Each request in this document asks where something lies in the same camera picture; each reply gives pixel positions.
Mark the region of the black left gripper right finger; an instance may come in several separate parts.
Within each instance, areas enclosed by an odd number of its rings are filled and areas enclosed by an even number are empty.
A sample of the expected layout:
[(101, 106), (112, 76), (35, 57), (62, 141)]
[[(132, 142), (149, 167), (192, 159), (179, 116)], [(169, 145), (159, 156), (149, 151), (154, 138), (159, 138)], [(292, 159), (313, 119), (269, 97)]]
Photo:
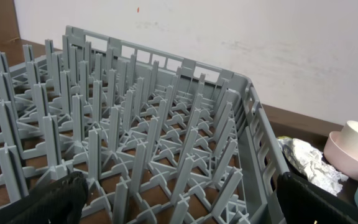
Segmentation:
[(278, 176), (276, 191), (287, 223), (358, 223), (358, 208), (292, 172)]

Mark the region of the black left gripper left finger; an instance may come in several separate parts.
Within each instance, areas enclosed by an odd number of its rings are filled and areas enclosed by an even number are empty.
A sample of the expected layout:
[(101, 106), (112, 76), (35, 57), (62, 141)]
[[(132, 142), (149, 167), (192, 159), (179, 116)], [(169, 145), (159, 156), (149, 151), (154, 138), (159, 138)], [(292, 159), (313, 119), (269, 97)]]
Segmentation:
[(79, 223), (88, 184), (75, 171), (0, 209), (0, 223)]

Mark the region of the white paper napkin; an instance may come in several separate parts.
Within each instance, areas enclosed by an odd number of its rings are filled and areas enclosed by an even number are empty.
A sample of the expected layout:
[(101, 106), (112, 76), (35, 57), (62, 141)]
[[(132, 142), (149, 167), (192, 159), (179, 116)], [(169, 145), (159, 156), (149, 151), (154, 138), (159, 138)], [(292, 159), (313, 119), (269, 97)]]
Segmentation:
[(312, 184), (337, 196), (342, 190), (340, 182), (346, 182), (348, 176), (323, 161), (323, 153), (310, 143), (297, 138), (280, 136), (278, 144), (289, 163)]

